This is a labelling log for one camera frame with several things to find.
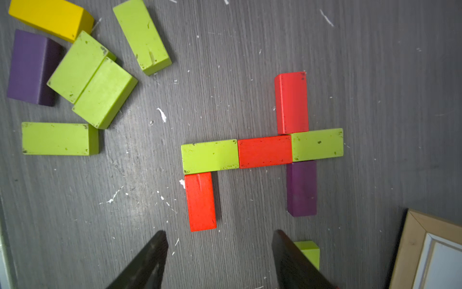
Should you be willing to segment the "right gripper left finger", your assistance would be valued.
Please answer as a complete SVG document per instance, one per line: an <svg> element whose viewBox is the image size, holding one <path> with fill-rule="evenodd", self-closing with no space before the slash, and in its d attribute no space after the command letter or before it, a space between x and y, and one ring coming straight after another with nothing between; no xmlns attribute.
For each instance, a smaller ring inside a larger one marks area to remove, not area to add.
<svg viewBox="0 0 462 289"><path fill-rule="evenodd" d="M165 231L158 231L107 289L160 289L167 260Z"/></svg>

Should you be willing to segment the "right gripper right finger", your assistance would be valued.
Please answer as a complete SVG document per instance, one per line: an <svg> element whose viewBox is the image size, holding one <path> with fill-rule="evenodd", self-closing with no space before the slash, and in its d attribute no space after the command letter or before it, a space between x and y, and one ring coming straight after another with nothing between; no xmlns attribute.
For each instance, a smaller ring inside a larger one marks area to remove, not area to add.
<svg viewBox="0 0 462 289"><path fill-rule="evenodd" d="M316 269L282 230L274 231L271 247L281 289L337 288Z"/></svg>

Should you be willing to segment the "lime block bottom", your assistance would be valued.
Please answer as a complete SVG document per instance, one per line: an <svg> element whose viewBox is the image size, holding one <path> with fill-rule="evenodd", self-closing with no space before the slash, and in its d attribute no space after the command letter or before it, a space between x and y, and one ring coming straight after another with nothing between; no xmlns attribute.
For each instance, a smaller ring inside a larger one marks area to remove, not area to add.
<svg viewBox="0 0 462 289"><path fill-rule="evenodd" d="M181 153L185 175L239 169L237 139L183 144Z"/></svg>

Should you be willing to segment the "yellow block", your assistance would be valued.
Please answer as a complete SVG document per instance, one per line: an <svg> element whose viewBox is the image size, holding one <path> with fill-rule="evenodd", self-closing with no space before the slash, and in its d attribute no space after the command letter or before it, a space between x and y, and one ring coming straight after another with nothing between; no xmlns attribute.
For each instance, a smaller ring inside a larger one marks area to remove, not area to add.
<svg viewBox="0 0 462 289"><path fill-rule="evenodd" d="M73 43L80 32L91 33L92 15L76 4L62 0L13 0L8 14L35 29Z"/></svg>

